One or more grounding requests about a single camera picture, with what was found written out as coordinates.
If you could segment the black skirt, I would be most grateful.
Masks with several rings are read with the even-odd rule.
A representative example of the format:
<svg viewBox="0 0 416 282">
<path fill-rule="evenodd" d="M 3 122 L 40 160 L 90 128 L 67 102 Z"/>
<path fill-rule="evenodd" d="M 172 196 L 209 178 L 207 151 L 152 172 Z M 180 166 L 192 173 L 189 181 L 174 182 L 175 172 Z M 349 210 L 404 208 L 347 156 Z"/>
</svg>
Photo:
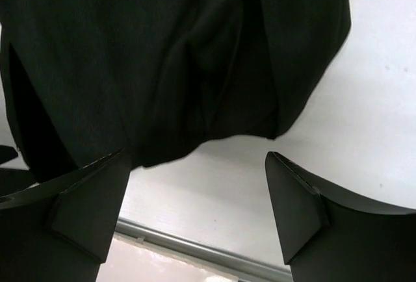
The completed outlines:
<svg viewBox="0 0 416 282">
<path fill-rule="evenodd" d="M 1 0 L 12 136 L 43 183 L 119 149 L 132 166 L 275 139 L 348 36 L 350 0 Z"/>
</svg>

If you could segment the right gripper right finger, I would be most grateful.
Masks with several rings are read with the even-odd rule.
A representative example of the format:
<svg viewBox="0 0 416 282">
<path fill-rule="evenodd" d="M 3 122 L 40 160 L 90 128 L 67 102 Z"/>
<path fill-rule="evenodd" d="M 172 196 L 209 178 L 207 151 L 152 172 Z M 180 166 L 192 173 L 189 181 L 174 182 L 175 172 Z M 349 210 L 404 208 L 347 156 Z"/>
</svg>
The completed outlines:
<svg viewBox="0 0 416 282">
<path fill-rule="evenodd" d="M 371 199 L 270 152 L 266 179 L 295 281 L 415 280 L 415 211 Z"/>
</svg>

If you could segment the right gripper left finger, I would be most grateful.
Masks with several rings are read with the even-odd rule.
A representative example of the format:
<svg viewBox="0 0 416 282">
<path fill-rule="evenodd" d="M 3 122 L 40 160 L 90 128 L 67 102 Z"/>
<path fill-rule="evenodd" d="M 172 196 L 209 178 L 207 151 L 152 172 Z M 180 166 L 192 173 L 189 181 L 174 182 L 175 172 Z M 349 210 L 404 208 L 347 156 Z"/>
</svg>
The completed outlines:
<svg viewBox="0 0 416 282">
<path fill-rule="evenodd" d="M 119 151 L 36 185 L 1 170 L 1 280 L 95 281 L 107 260 L 131 161 Z"/>
</svg>

